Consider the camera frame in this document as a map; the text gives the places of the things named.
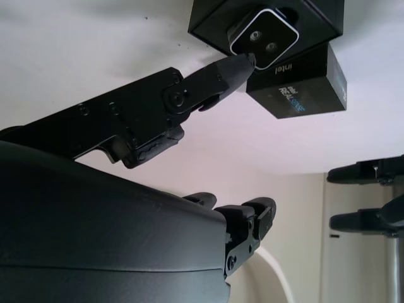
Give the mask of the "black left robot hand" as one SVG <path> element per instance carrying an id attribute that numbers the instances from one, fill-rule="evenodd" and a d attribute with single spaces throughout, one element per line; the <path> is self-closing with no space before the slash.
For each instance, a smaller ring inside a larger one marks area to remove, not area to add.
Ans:
<path id="1" fill-rule="evenodd" d="M 332 169 L 326 180 L 333 184 L 403 184 L 403 156 L 357 162 Z M 334 215 L 329 220 L 332 230 L 403 238 L 403 195 L 399 194 L 381 208 L 357 210 Z"/>

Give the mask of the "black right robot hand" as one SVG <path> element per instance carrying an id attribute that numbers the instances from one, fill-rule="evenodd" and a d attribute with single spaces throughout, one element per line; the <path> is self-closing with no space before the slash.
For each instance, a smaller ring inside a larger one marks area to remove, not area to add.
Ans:
<path id="1" fill-rule="evenodd" d="M 128 169 L 184 137 L 182 123 L 236 91 L 253 54 L 183 77 L 168 68 L 1 131 L 2 302 L 227 302 L 226 279 L 270 230 L 271 198 L 216 207 L 78 163 Z"/>

